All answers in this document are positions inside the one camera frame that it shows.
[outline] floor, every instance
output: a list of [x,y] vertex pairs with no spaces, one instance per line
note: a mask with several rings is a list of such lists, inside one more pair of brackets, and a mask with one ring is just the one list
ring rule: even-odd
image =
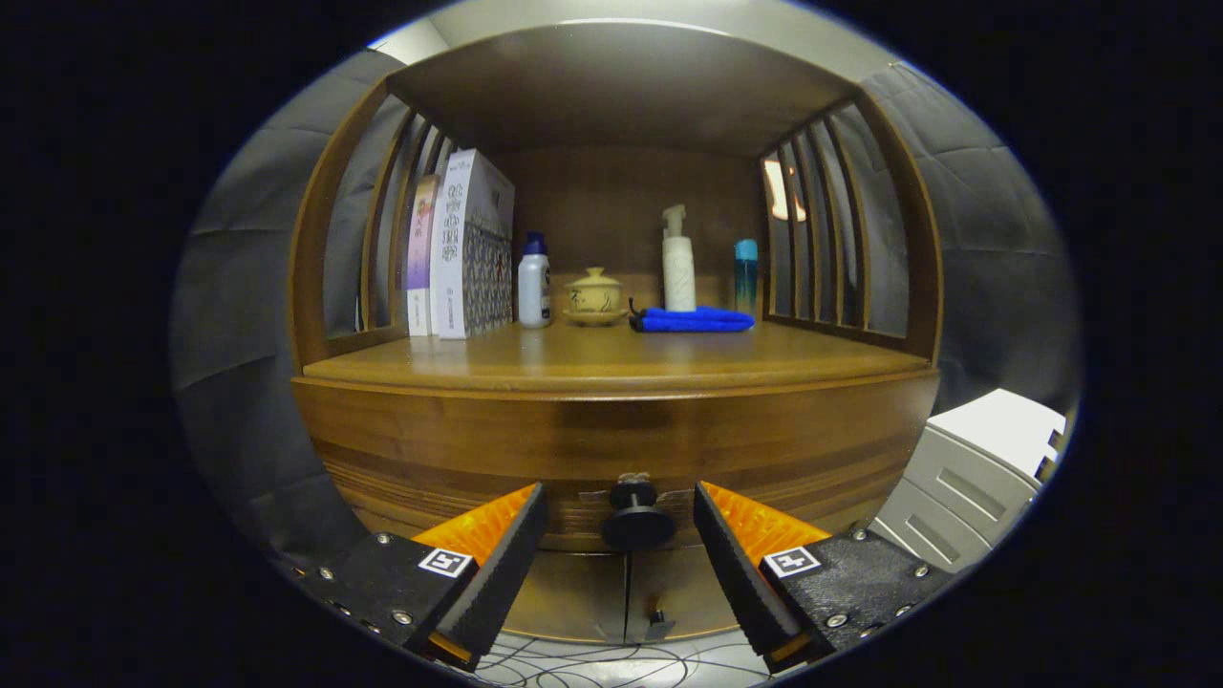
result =
[[770,681],[740,631],[629,646],[503,633],[476,677],[493,686],[537,688],[744,688]]

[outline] wooden shelf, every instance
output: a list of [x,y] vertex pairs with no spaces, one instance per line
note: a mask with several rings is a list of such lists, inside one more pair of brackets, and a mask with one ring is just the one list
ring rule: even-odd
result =
[[752,159],[856,89],[740,38],[615,21],[504,33],[416,62],[390,84],[486,152],[645,145]]
[[649,393],[777,387],[920,371],[925,359],[769,321],[742,332],[638,334],[561,317],[467,340],[402,337],[306,367],[308,379],[488,392]]

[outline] label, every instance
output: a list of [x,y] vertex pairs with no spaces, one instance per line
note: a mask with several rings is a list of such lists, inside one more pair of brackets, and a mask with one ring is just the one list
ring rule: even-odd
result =
[[764,562],[768,563],[769,568],[773,569],[773,573],[775,573],[778,578],[785,578],[786,576],[811,571],[819,566],[819,561],[804,547],[794,547],[781,552],[773,552],[772,555],[767,555],[764,557]]
[[543,319],[552,318],[552,268],[544,265],[539,274],[539,310]]
[[459,574],[462,573],[462,569],[467,568],[471,560],[471,555],[460,555],[459,552],[439,549],[426,555],[421,560],[421,563],[416,566],[439,576],[459,578]]

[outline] book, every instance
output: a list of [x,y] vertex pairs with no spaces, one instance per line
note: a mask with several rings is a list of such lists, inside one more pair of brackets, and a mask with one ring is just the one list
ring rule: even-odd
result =
[[477,150],[454,153],[433,213],[433,330],[466,339],[514,318],[514,185]]
[[407,269],[404,270],[401,288],[407,292],[407,334],[424,336],[433,334],[429,304],[429,253],[433,235],[433,209],[437,203],[442,176],[430,174],[416,185],[412,214],[408,216]]

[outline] wooden cabinet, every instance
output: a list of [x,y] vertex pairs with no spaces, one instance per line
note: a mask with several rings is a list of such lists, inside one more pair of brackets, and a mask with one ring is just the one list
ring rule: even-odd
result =
[[[329,337],[322,279],[335,191],[385,98],[406,103],[405,121],[413,123],[390,144],[366,227],[362,265],[378,264],[372,253],[389,244],[390,276],[380,284],[366,268],[361,287],[367,301],[388,290],[391,321]],[[868,303],[845,307],[840,288],[827,318],[779,314],[770,297],[785,288],[812,302],[821,270],[840,275],[850,264],[868,279],[863,213],[846,222],[811,221],[837,189],[851,205],[860,202],[835,128],[828,128],[835,149],[819,156],[839,160],[835,188],[828,165],[783,154],[819,145],[812,127],[843,108],[856,108],[870,125],[904,216],[904,334],[867,329]],[[561,317],[541,330],[515,324],[460,341],[407,337],[396,307],[405,208],[415,181],[437,171],[439,150],[471,147],[516,185],[516,246],[526,231],[547,235],[554,285],[602,264],[637,306],[659,304],[659,213],[685,203],[698,302],[730,306],[731,247],[740,238],[761,243],[759,321],[735,334],[637,334],[624,324],[578,328]],[[406,163],[399,150],[410,152]],[[775,189],[764,174],[770,159],[795,163],[784,165]],[[390,188],[397,164],[408,171]],[[789,209],[780,222],[778,193]],[[393,196],[391,237],[379,241],[371,233]],[[805,224],[795,221],[799,207],[810,216]],[[802,241],[796,232],[805,232]],[[859,238],[841,241],[850,233]],[[789,246],[789,259],[807,260],[810,282],[796,280],[795,269],[778,282],[768,249],[778,241]],[[795,255],[795,246],[829,244],[856,248]],[[527,29],[377,83],[311,178],[291,248],[289,301],[298,408],[367,525],[411,536],[544,483],[550,523],[506,628],[554,638],[618,642],[620,618],[619,637],[631,640],[642,631],[637,607],[658,599],[675,633],[735,623],[729,607],[707,602],[717,590],[691,525],[690,496],[668,503],[678,533],[663,550],[629,555],[632,561],[607,551],[599,527],[610,506],[598,495],[620,474],[648,473],[659,491],[681,495],[709,480],[837,532],[873,516],[900,481],[938,387],[938,232],[921,175],[882,109],[815,65],[678,27]]]

